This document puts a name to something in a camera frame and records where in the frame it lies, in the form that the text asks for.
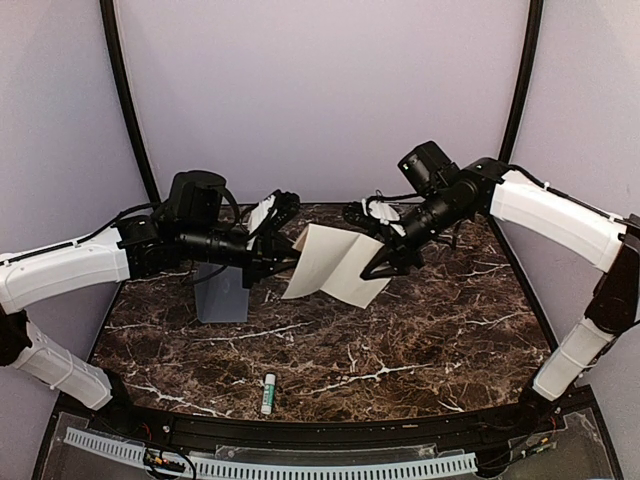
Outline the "beige lined letter paper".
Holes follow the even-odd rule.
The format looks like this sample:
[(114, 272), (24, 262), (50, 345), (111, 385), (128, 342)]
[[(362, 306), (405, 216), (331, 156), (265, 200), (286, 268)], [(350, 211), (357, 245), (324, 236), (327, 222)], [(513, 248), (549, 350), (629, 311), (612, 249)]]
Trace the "beige lined letter paper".
[(349, 305), (367, 307), (390, 282), (360, 278), (381, 246), (361, 233), (308, 224), (294, 243), (301, 255), (282, 297), (296, 299), (322, 291)]

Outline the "grey blue envelope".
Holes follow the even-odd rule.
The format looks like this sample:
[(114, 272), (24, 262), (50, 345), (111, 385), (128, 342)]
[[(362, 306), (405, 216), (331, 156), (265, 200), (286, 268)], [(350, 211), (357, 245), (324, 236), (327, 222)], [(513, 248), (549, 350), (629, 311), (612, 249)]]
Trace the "grey blue envelope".
[(203, 324), (246, 323), (249, 289), (242, 284), (242, 270), (226, 267), (213, 276), (219, 265), (201, 264), (194, 275), (194, 293), (198, 320)]

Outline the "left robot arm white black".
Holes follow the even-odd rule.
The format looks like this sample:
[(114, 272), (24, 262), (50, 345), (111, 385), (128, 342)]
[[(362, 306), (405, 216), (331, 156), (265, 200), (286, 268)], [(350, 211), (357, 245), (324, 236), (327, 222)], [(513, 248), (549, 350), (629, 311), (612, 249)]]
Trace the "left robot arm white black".
[(298, 253), (281, 228), (300, 210), (297, 194), (276, 190), (241, 209), (224, 177), (180, 172), (163, 202), (130, 207), (84, 237), (1, 257), (1, 364), (73, 397), (120, 436), (141, 427), (119, 376), (90, 365), (45, 335), (27, 306), (103, 283), (143, 279), (183, 262), (238, 268), (242, 285), (293, 268)]

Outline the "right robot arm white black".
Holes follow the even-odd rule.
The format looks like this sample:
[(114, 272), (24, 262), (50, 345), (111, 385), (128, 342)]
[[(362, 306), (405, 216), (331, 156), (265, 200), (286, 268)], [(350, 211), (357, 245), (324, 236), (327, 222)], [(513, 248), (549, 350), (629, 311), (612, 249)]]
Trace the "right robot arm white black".
[(533, 231), (586, 259), (602, 277), (581, 320), (540, 367), (528, 396), (510, 413), (521, 434), (549, 416), (548, 403), (623, 333), (639, 323), (639, 218), (608, 213), (489, 157), (459, 168), (433, 141), (398, 163), (423, 201), (397, 220), (383, 219), (384, 245), (361, 272), (364, 280), (406, 275), (423, 264), (422, 247), (477, 214)]

